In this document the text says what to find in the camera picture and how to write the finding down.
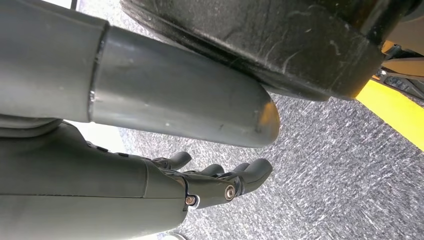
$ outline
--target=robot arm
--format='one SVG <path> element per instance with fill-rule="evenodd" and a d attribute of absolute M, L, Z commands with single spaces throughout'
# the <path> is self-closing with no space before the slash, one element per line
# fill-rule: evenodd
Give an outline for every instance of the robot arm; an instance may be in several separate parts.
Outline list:
<path fill-rule="evenodd" d="M 0 138 L 2 238 L 116 240 L 181 224 L 188 209 L 231 202 L 272 171 L 258 159 L 224 173 L 214 164 L 178 172 L 186 152 L 148 159 L 111 153 L 62 122 L 36 137 Z"/>

